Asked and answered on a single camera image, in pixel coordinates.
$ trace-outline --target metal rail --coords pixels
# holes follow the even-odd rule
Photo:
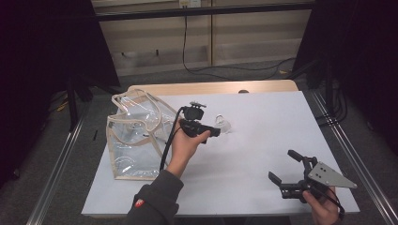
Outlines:
[[[68,20],[68,21],[125,21],[125,20],[139,20],[152,18],[167,18],[167,17],[185,17],[185,16],[204,16],[204,15],[220,15],[220,14],[235,14],[235,13],[251,13],[251,12],[270,12],[270,11],[292,11],[312,9],[315,2],[300,2],[300,3],[284,3],[284,4],[263,4],[251,6],[236,6],[236,7],[190,7],[190,8],[173,8],[162,10],[136,11],[136,12],[116,12],[116,13],[97,13],[92,16],[65,16],[53,17],[54,20]]]
[[[79,137],[83,122],[87,117],[90,104],[90,102],[84,104],[82,116],[80,117],[74,130],[69,133],[67,140],[65,141],[64,147],[62,148],[61,154],[59,155],[59,158],[55,163],[50,178],[48,179],[46,186],[42,190],[40,197],[38,198],[38,202],[36,203],[35,208],[33,209],[29,219],[27,220],[26,225],[40,225],[43,222],[55,194],[56,187],[58,186],[58,183],[61,180],[62,173],[68,163],[70,153],[73,150],[73,146],[76,143],[77,138]]]
[[[312,92],[313,98],[316,101],[319,109],[323,114],[327,114],[327,109],[325,107],[325,100],[319,92]],[[329,125],[334,135],[336,136],[337,141],[342,146],[345,154],[347,155],[351,165],[354,167],[354,170],[357,172],[362,184],[367,189],[369,195],[375,203],[375,206],[379,210],[381,216],[386,221],[386,224],[395,225],[398,224],[398,217],[395,212],[395,209],[392,207],[389,199],[387,198],[384,191],[378,185],[376,180],[369,173],[363,161],[360,159],[360,156],[357,153],[357,150],[352,145],[351,141],[349,141],[348,137],[345,135],[342,127],[339,123],[336,123],[334,118],[327,117],[328,122],[333,122],[332,125]]]

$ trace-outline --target hand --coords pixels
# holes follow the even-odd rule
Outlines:
[[[333,199],[336,200],[334,194],[328,190],[327,194]],[[337,205],[333,202],[329,201],[326,198],[321,198],[317,200],[310,191],[306,190],[302,192],[302,196],[305,201],[313,208],[313,220],[315,225],[330,225],[337,221],[339,218],[339,210]]]
[[[180,128],[179,121],[176,122],[175,130],[176,134],[172,142],[173,155],[166,170],[179,178],[187,167],[188,161],[195,154],[198,145],[210,136],[210,131],[207,130],[191,138]]]

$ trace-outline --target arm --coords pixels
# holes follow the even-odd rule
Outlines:
[[[166,170],[151,185],[145,185],[134,196],[133,205],[123,224],[172,224],[178,211],[176,199],[184,186],[179,179],[197,146],[210,136],[210,131],[190,138],[176,123],[172,142],[172,159]]]

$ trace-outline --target black sleeve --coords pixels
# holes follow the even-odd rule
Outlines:
[[[176,199],[183,186],[181,180],[170,172],[161,171],[151,185],[144,185],[134,196],[131,210],[123,224],[173,224],[178,211]],[[136,206],[138,200],[143,200],[144,203]]]

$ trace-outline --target clear vinyl bag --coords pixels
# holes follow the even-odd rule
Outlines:
[[[119,110],[108,116],[106,136],[115,179],[154,180],[176,111],[139,89],[112,96],[112,102]]]

